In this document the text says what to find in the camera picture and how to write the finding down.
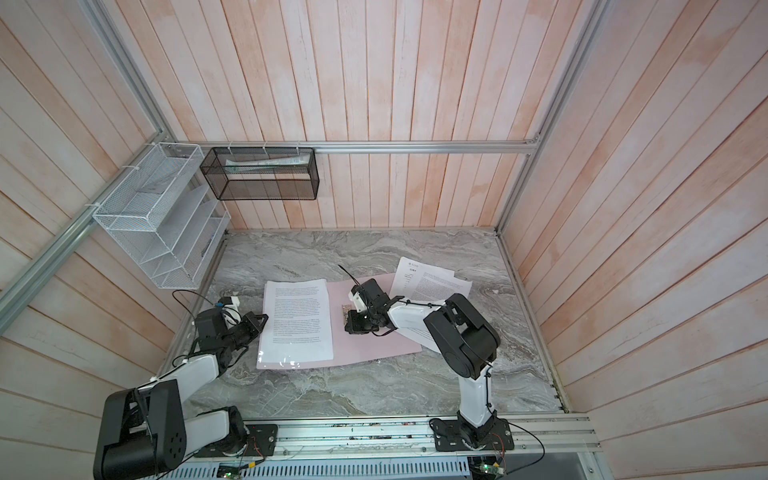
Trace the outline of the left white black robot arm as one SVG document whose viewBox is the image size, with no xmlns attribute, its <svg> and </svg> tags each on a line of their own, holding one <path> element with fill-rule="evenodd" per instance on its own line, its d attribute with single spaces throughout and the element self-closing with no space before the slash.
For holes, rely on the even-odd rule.
<svg viewBox="0 0 768 480">
<path fill-rule="evenodd" d="M 180 363 L 147 383 L 105 400 L 95 449 L 96 479 L 141 479 L 166 474 L 207 448 L 242 455 L 249 430 L 235 406 L 185 419 L 183 404 L 221 377 L 245 353 L 269 321 L 266 314 L 237 311 L 219 302 L 195 319 L 197 338 Z"/>
</svg>

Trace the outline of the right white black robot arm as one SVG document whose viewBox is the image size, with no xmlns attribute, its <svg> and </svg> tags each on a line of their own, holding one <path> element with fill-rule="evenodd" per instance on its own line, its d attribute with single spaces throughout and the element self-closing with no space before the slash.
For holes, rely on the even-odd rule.
<svg viewBox="0 0 768 480">
<path fill-rule="evenodd" d="M 351 335 L 413 333 L 416 341 L 442 355 L 459 377 L 460 404 L 454 420 L 429 421 L 440 451 L 489 448 L 505 435 L 506 421 L 491 402 L 493 362 L 501 339 L 497 331 L 462 294 L 438 302 L 389 296 L 373 278 L 355 281 L 344 329 Z"/>
</svg>

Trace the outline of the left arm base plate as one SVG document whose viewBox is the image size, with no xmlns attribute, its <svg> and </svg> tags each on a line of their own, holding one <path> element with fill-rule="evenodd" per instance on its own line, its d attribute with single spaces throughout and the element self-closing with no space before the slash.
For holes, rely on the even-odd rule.
<svg viewBox="0 0 768 480">
<path fill-rule="evenodd" d="M 278 437 L 277 424 L 245 423 L 238 430 L 242 444 L 240 455 L 266 458 L 274 455 Z"/>
</svg>

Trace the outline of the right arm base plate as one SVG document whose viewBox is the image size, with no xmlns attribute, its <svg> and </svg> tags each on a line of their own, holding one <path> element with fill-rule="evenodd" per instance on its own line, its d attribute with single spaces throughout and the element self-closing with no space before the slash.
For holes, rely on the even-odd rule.
<svg viewBox="0 0 768 480">
<path fill-rule="evenodd" d="M 514 441 L 507 420 L 491 417 L 481 427 L 475 427 L 461 416 L 443 420 L 432 418 L 428 423 L 433 432 L 438 452 L 514 449 Z"/>
</svg>

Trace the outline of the pink file folder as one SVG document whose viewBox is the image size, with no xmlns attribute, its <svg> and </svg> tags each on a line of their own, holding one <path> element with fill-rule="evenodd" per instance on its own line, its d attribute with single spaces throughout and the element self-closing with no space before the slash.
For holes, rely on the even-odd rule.
<svg viewBox="0 0 768 480">
<path fill-rule="evenodd" d="M 291 369 L 260 369 L 259 370 L 302 370 L 324 367 L 346 366 L 367 361 L 391 358 L 406 354 L 419 353 L 422 346 L 400 334 L 391 334 L 386 337 L 377 337 L 370 334 L 351 335 L 344 330 L 342 306 L 351 304 L 349 293 L 353 282 L 345 280 L 341 282 L 327 282 L 327 291 L 330 302 L 330 315 L 332 325 L 332 338 L 334 358 L 326 362 L 308 364 L 302 368 Z"/>
</svg>

